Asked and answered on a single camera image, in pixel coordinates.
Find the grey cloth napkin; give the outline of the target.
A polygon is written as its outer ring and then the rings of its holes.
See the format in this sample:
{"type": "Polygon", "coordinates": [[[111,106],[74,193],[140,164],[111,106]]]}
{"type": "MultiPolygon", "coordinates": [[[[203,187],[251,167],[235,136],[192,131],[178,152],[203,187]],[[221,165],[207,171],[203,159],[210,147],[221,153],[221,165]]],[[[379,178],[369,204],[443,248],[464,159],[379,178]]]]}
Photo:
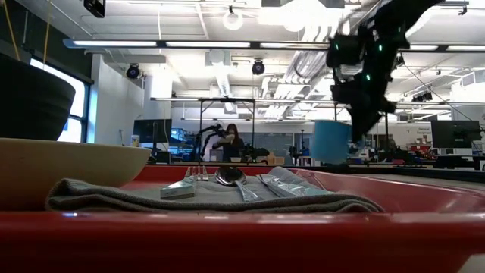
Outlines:
{"type": "Polygon", "coordinates": [[[245,187],[259,200],[245,202],[237,187],[223,186],[211,177],[184,181],[194,187],[188,197],[161,197],[162,186],[120,189],[63,179],[56,183],[45,199],[51,211],[128,211],[128,212],[223,212],[223,213],[359,213],[383,212],[374,201],[362,196],[333,192],[310,196],[279,197],[256,177],[248,177],[245,187]]]}

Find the LED light bar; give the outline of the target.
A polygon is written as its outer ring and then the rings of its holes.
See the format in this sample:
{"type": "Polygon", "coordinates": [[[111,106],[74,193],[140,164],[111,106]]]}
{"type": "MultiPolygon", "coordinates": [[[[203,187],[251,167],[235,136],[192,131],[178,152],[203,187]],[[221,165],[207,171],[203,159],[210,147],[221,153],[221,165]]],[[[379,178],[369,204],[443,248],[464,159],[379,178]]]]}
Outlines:
{"type": "MultiPolygon", "coordinates": [[[[198,40],[75,40],[64,39],[69,49],[248,49],[327,51],[328,42],[235,42],[198,40]]],[[[404,52],[485,53],[485,45],[411,44],[404,52]]]]}

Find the silver knife teal handle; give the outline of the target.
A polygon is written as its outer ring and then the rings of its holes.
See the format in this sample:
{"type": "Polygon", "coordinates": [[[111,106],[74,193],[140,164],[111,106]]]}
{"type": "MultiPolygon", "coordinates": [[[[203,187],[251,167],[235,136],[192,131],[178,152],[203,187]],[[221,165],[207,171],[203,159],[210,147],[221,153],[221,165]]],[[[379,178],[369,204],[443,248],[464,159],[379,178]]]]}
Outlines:
{"type": "Polygon", "coordinates": [[[283,182],[280,178],[273,175],[256,176],[272,193],[279,197],[306,197],[306,196],[323,196],[332,194],[331,191],[320,188],[308,187],[301,184],[291,184],[283,182]]]}

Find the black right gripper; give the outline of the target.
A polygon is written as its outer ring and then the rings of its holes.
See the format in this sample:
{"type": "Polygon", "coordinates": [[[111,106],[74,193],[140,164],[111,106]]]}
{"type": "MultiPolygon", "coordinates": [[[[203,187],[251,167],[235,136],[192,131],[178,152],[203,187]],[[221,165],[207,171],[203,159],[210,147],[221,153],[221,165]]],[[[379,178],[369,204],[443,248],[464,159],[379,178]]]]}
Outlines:
{"type": "MultiPolygon", "coordinates": [[[[336,83],[331,86],[332,98],[340,104],[351,105],[354,109],[370,109],[394,113],[396,104],[385,95],[364,91],[358,81],[336,83]]],[[[381,119],[378,112],[357,112],[351,114],[352,142],[357,143],[381,119]]]]}

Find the blue mug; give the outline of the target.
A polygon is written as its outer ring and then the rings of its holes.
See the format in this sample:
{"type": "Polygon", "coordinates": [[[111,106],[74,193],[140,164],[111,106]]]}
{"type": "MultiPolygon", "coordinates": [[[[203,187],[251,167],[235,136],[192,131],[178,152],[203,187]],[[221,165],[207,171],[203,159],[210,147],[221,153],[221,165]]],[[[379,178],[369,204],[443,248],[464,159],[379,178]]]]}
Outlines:
{"type": "Polygon", "coordinates": [[[310,155],[313,159],[327,165],[346,163],[351,155],[349,146],[355,144],[360,149],[363,136],[352,138],[352,125],[339,121],[316,121],[310,155]]]}

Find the beige plate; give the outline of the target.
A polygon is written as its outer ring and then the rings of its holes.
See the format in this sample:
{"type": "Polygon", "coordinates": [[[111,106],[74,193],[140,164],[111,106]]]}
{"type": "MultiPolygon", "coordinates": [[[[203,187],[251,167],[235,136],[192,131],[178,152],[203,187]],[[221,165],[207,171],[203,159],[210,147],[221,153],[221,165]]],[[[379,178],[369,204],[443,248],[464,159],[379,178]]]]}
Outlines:
{"type": "Polygon", "coordinates": [[[150,154],[133,146],[0,138],[0,212],[42,210],[50,189],[64,178],[122,187],[150,154]]]}

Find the person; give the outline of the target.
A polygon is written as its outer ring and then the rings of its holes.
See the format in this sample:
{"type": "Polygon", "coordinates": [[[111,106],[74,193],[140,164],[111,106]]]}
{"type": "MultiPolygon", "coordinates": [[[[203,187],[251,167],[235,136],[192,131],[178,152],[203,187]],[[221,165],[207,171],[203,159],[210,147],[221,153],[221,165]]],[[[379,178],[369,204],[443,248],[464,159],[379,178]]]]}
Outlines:
{"type": "Polygon", "coordinates": [[[226,133],[213,146],[212,149],[223,149],[222,161],[231,162],[232,158],[240,158],[241,150],[244,147],[243,140],[235,124],[228,124],[226,133]]]}

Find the silver fork teal handle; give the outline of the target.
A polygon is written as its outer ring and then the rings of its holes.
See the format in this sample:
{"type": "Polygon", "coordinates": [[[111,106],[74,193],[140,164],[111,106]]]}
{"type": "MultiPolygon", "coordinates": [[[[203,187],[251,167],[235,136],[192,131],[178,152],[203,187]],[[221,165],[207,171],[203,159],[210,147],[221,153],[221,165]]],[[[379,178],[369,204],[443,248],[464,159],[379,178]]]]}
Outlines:
{"type": "Polygon", "coordinates": [[[160,198],[185,199],[194,197],[196,194],[195,184],[198,181],[208,181],[208,173],[205,166],[192,166],[187,168],[182,180],[160,189],[160,198]]]}

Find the silver spoon teal handle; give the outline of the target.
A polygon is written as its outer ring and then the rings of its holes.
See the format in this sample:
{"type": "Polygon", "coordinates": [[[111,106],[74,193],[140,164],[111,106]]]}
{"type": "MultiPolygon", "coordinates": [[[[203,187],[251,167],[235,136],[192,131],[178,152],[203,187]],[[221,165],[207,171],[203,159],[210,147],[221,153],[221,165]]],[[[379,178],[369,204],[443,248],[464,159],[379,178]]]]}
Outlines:
{"type": "Polygon", "coordinates": [[[236,167],[222,166],[214,173],[215,180],[226,187],[236,187],[243,202],[257,202],[263,199],[250,190],[246,184],[248,182],[243,171],[236,167]]]}

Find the red plastic tray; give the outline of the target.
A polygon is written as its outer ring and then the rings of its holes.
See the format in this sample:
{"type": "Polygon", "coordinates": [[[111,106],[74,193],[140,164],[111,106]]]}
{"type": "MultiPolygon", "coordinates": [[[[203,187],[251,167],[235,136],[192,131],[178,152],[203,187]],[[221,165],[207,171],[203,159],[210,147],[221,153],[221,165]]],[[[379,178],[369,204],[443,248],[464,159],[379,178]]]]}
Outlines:
{"type": "Polygon", "coordinates": [[[0,273],[485,273],[485,186],[467,173],[298,175],[383,212],[0,212],[0,273]]]}

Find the black bowl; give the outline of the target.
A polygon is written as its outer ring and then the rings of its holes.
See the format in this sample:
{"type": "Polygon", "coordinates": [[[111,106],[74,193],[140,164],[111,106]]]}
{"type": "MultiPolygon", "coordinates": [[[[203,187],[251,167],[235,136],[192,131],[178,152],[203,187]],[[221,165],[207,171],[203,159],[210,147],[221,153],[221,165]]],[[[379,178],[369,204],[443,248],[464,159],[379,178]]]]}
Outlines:
{"type": "Polygon", "coordinates": [[[75,93],[60,77],[0,54],[0,137],[56,141],[75,93]]]}

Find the black computer monitor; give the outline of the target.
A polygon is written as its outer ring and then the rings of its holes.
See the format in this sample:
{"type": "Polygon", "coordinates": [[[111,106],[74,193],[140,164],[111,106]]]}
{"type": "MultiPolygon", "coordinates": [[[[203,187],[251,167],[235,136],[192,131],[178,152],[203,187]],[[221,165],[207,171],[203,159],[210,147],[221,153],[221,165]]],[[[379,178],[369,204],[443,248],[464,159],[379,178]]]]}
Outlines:
{"type": "Polygon", "coordinates": [[[434,148],[470,149],[482,132],[478,121],[431,121],[434,148]]]}
{"type": "Polygon", "coordinates": [[[133,135],[139,136],[141,143],[168,143],[171,137],[171,119],[135,120],[133,135]]]}

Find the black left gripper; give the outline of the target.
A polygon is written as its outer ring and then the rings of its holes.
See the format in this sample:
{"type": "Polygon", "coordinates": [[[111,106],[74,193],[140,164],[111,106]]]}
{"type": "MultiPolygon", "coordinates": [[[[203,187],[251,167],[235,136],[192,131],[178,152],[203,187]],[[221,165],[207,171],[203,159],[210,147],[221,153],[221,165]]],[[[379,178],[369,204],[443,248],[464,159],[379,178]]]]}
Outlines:
{"type": "Polygon", "coordinates": [[[83,7],[97,18],[105,17],[105,0],[83,0],[83,7]]]}

